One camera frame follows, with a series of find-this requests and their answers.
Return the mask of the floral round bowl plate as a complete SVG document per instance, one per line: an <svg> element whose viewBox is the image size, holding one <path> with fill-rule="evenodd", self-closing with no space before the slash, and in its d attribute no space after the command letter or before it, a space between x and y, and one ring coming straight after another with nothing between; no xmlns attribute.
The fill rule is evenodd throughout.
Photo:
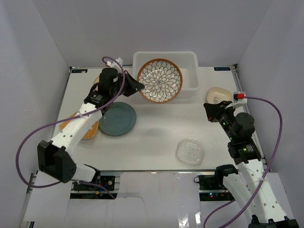
<svg viewBox="0 0 304 228"><path fill-rule="evenodd" d="M137 81L144 85L141 95L146 100L164 104L175 99L183 85L179 67L164 58L146 62L137 73Z"/></svg>

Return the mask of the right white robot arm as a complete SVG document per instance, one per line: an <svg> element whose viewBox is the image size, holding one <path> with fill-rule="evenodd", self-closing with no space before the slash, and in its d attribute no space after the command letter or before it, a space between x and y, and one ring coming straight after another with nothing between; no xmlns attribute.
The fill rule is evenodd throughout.
<svg viewBox="0 0 304 228"><path fill-rule="evenodd" d="M245 104L245 100L204 104L208 121L219 123L228 136L228 152L235 162L215 170L215 185L227 189L241 208L223 227L244 215L250 228L297 228L298 222L287 216L266 180L269 168L264 168L261 153L252 138L254 118L248 113L234 114L236 107Z"/></svg>

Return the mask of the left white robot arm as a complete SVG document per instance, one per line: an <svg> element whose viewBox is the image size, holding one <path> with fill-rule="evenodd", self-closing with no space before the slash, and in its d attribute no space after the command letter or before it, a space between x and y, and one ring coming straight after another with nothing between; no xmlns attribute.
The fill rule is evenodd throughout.
<svg viewBox="0 0 304 228"><path fill-rule="evenodd" d="M91 190L100 185L98 170L85 164L76 164L72 154L84 135L99 121L114 100L133 95L144 89L144 84L132 78L127 71L104 68L73 119L48 142L38 144L38 168L62 183L83 181Z"/></svg>

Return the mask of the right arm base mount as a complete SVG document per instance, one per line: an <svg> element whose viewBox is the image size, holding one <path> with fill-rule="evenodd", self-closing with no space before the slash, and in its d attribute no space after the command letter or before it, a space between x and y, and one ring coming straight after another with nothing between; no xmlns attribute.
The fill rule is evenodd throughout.
<svg viewBox="0 0 304 228"><path fill-rule="evenodd" d="M221 187L215 175L198 175L193 181L199 185L199 199L204 201L231 201L232 194L225 187Z"/></svg>

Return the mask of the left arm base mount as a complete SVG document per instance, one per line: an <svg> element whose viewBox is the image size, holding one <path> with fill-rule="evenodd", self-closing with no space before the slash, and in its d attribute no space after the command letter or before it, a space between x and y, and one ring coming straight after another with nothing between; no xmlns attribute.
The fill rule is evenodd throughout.
<svg viewBox="0 0 304 228"><path fill-rule="evenodd" d="M72 184L72 189L70 193L71 199L80 200L114 200L118 194L119 183L116 182L115 176L100 176L97 178L96 184L104 187L112 196L109 195L107 191L103 188L93 185L81 184L74 181Z"/></svg>

